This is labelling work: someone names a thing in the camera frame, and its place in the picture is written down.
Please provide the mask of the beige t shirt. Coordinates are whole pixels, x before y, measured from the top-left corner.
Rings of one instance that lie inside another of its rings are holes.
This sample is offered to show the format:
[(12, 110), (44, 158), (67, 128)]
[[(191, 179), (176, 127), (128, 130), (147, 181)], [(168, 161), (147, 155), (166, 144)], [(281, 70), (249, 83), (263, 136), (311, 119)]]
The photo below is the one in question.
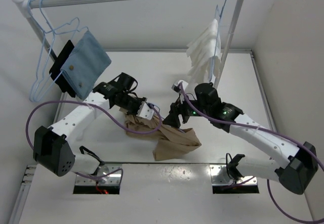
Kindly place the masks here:
[(154, 130), (159, 124), (158, 115), (154, 114), (151, 120), (128, 115), (125, 109), (120, 109), (124, 113), (125, 126), (128, 129), (126, 135), (144, 141), (156, 141), (157, 144), (152, 151), (155, 161), (179, 159), (201, 146), (201, 142), (195, 134), (193, 128), (183, 130), (162, 125), (157, 131), (140, 135), (136, 132), (149, 132)]

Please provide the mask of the light blue wire hanger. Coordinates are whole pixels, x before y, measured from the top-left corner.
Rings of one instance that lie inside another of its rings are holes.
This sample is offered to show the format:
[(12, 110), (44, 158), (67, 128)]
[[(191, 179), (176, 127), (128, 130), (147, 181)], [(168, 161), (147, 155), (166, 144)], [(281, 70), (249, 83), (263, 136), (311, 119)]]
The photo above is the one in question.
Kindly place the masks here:
[(160, 107), (154, 103), (147, 103), (147, 105), (153, 109), (155, 111), (155, 115), (157, 116), (158, 119), (160, 119), (161, 121), (164, 120), (163, 116), (160, 113)]

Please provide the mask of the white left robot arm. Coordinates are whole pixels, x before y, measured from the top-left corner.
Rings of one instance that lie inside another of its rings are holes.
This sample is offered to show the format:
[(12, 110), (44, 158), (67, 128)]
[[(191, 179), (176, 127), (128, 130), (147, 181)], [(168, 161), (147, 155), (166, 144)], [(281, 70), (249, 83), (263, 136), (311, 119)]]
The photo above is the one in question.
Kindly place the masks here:
[(99, 157), (83, 151), (73, 152), (70, 146), (90, 123), (113, 106), (124, 109), (129, 115), (151, 119), (153, 110), (147, 105), (147, 99), (132, 96), (135, 81), (121, 73), (110, 82), (101, 82), (67, 116), (48, 128), (39, 127), (34, 134), (34, 160), (57, 176), (70, 171), (94, 174), (101, 164)]

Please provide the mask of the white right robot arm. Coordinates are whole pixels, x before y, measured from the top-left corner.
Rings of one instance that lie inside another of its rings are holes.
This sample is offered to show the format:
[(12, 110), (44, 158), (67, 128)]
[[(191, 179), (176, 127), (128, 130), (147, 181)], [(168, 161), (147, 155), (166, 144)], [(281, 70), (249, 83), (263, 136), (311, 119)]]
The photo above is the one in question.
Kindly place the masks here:
[(179, 97), (170, 105), (169, 114), (163, 121), (165, 125), (179, 128), (190, 117), (202, 116), (214, 127), (245, 140), (270, 157), (258, 160), (245, 154), (235, 155), (226, 165), (229, 178), (237, 181), (253, 175), (279, 182), (297, 195), (305, 192), (318, 170), (314, 145), (301, 144), (263, 128), (242, 109), (221, 101), (212, 83), (198, 84), (194, 89), (195, 100), (186, 96), (186, 86), (183, 80), (173, 84), (172, 89)]

